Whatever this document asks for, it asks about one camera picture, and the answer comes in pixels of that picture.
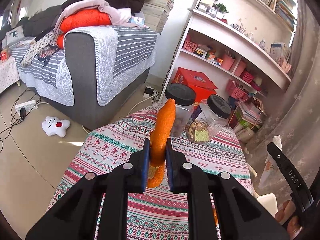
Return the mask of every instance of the green sticky note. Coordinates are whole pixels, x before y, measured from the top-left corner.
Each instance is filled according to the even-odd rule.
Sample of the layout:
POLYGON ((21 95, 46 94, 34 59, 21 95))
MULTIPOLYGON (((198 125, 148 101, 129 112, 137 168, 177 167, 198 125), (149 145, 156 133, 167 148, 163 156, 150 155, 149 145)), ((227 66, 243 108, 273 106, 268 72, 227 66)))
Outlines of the green sticky note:
POLYGON ((208 131, 197 131, 195 130, 195 141, 196 142, 207 142, 209 141, 208 131))

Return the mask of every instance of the tile floor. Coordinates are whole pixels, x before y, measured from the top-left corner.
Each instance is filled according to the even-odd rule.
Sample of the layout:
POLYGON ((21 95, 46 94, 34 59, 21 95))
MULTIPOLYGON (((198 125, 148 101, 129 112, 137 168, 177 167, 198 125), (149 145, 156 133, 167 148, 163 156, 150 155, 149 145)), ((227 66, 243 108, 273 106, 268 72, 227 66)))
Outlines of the tile floor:
MULTIPOLYGON (((112 122, 127 116, 129 110, 144 99, 144 88, 145 84, 136 90, 112 122)), ((0 94, 0 131, 11 126, 11 107, 25 89, 25 84, 21 87, 14 84, 0 94)), ((18 103, 28 101, 33 95, 33 92, 25 93, 18 103)), ((133 112, 149 105, 151 99, 139 104, 133 112)), ((70 120, 71 125, 64 138, 47 136, 41 123, 48 115, 68 118, 50 105, 39 105, 23 123, 12 128, 0 153, 0 210, 22 239, 44 214, 55 187, 80 149, 80 146, 67 142, 83 142, 87 135, 79 123, 70 120)))

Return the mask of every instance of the orange cushion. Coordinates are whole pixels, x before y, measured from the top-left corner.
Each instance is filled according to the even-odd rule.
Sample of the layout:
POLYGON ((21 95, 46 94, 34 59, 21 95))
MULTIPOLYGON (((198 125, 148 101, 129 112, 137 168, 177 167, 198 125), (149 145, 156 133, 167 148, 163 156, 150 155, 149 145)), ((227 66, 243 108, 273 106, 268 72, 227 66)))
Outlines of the orange cushion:
POLYGON ((74 28, 98 25, 112 25, 109 15, 98 9, 87 9, 65 18, 61 22, 60 30, 66 33, 74 28))
POLYGON ((59 49, 63 49, 63 38, 64 38, 64 35, 66 35, 66 34, 63 33, 63 34, 60 34, 60 35, 58 36, 57 45, 58 45, 58 48, 59 48, 59 49))

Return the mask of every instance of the pink tablecloth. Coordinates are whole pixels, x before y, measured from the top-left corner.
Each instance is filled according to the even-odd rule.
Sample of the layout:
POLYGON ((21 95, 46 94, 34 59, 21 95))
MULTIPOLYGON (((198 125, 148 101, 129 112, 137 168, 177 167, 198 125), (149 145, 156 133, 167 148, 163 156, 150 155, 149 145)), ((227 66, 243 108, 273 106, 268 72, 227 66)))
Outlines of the pink tablecloth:
MULTIPOLYGON (((149 106, 130 117, 92 131, 71 162, 50 201, 52 207, 84 174, 104 174, 127 162, 131 153, 142 149, 145 137, 154 129, 160 104, 149 106)), ((207 144, 193 144, 184 133, 171 138, 174 150, 204 171, 231 173, 247 190, 251 181, 246 161, 233 130, 224 128, 207 144)), ((144 194, 129 194, 127 237, 129 239, 184 240, 188 237, 188 205, 184 194, 169 191, 167 174, 159 187, 144 194)))
POLYGON ((10 56, 7 61, 2 63, 0 60, 0 93, 18 80, 19 73, 14 57, 10 56))

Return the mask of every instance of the metal rivet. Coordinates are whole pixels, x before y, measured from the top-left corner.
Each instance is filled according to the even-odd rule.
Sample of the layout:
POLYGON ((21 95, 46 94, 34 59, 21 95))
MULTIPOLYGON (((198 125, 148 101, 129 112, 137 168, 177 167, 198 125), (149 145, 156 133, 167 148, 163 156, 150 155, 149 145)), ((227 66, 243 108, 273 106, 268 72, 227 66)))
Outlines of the metal rivet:
POLYGON ((90 179, 94 179, 95 176, 96 176, 96 175, 95 175, 93 172, 89 172, 89 173, 87 173, 87 174, 85 175, 85 178, 86 178, 87 180, 90 180, 90 179))
POLYGON ((132 167, 133 167, 133 165, 132 165, 132 163, 125 163, 125 164, 123 164, 123 166, 122 166, 125 170, 130 170, 132 167))
POLYGON ((222 172, 221 173, 221 178, 223 178, 223 179, 230 179, 230 173, 228 173, 228 172, 222 172))
POLYGON ((184 167, 187 170, 190 170, 192 168, 192 164, 191 163, 183 163, 182 167, 184 167))

